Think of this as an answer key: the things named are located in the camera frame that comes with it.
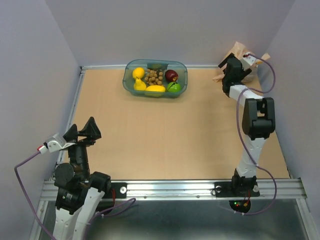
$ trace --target yellow object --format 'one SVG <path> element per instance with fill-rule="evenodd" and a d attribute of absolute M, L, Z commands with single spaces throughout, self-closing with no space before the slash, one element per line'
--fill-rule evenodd
<path fill-rule="evenodd" d="M 144 91 L 144 90 L 146 90 L 146 88 L 147 88 L 147 85 L 143 81 L 141 81 L 140 78 L 137 77 L 135 79 L 135 83 L 133 85 L 133 89 L 137 90 L 137 91 Z"/>
<path fill-rule="evenodd" d="M 145 93 L 146 96 L 149 97 L 161 97 L 163 95 L 163 93 L 166 91 L 166 88 L 164 86 L 160 86 L 160 85 L 151 85 L 148 86 L 145 89 L 146 92 L 160 92 L 160 93 Z"/>
<path fill-rule="evenodd" d="M 143 79 L 145 76 L 145 70 L 142 67 L 137 67 L 135 70 L 132 72 L 132 77 L 133 79 Z"/>

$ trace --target green apple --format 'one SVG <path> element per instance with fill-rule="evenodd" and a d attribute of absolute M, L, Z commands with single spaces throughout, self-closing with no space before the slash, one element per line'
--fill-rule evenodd
<path fill-rule="evenodd" d="M 181 85 L 175 81 L 170 82 L 166 87 L 166 90 L 170 93 L 177 93 L 181 91 Z"/>

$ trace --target crumpled brown paper bag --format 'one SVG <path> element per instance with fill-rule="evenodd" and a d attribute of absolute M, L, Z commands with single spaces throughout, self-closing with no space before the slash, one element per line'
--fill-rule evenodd
<path fill-rule="evenodd" d="M 243 45 L 242 43 L 240 42 L 235 42 L 233 48 L 230 49 L 230 51 L 228 51 L 228 53 L 224 56 L 223 59 L 225 59 L 230 53 L 233 53 L 235 55 L 236 58 L 240 59 L 242 58 L 242 56 L 244 55 L 244 53 L 247 53 L 247 52 L 250 52 L 252 54 L 254 54 L 253 52 L 249 51 L 245 45 Z M 267 60 L 270 58 L 269 54 L 268 53 L 265 53 L 262 57 L 261 57 L 263 60 Z M 258 65 L 261 64 L 262 61 L 260 60 L 257 60 L 256 63 L 254 65 L 251 66 L 251 69 L 252 69 L 252 72 L 247 75 L 243 80 L 242 82 L 251 82 L 253 79 L 255 79 L 256 75 L 257 75 L 257 70 L 258 70 Z M 223 70 L 227 67 L 227 65 L 224 65 L 222 68 L 219 68 L 218 71 L 218 75 L 215 76 L 213 78 L 213 80 L 215 82 L 218 82 L 218 81 L 222 81 L 222 79 L 224 78 L 225 74 L 223 72 Z"/>

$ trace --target table surface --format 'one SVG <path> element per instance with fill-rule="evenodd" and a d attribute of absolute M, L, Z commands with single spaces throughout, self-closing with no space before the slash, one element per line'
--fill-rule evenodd
<path fill-rule="evenodd" d="M 188 69 L 187 90 L 168 99 L 131 95 L 122 85 L 124 69 L 87 70 L 73 122 L 82 129 L 93 116 L 101 131 L 87 149 L 91 173 L 114 180 L 230 179 L 243 147 L 236 101 L 212 80 L 216 74 L 215 68 Z M 260 88 L 257 79 L 247 85 Z M 289 177 L 275 133 L 259 164 L 275 178 Z M 260 170 L 257 177 L 269 178 Z"/>

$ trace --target white metal frame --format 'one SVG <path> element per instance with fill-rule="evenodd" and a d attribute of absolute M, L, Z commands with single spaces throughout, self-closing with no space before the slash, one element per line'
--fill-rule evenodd
<path fill-rule="evenodd" d="M 70 116 L 66 125 L 66 131 L 73 123 L 75 111 L 78 104 L 79 94 L 82 88 L 86 70 L 94 69 L 124 69 L 126 65 L 104 65 L 104 66 L 85 66 L 79 76 L 79 82 L 75 92 L 73 104 L 71 107 Z M 187 68 L 216 68 L 217 65 L 186 65 Z M 57 164 L 63 162 L 65 151 L 61 151 L 58 155 Z M 126 182 L 127 198 L 137 198 L 137 201 L 188 201 L 188 200 L 221 200 L 213 195 L 215 182 L 221 180 L 123 180 L 112 182 Z M 274 195 L 274 184 L 271 179 L 258 179 L 261 196 L 257 199 L 272 199 Z M 319 240 L 317 228 L 313 221 L 306 203 L 306 192 L 300 179 L 276 179 L 278 194 L 277 199 L 296 199 L 297 205 L 301 214 L 301 218 L 310 240 Z M 37 215 L 43 222 L 49 201 L 55 201 L 57 197 L 57 188 L 53 184 L 52 178 L 50 181 L 45 181 L 41 192 Z M 234 200 L 233 198 L 224 198 L 224 200 Z M 41 227 L 37 221 L 34 221 L 29 240 L 38 240 L 41 233 Z"/>

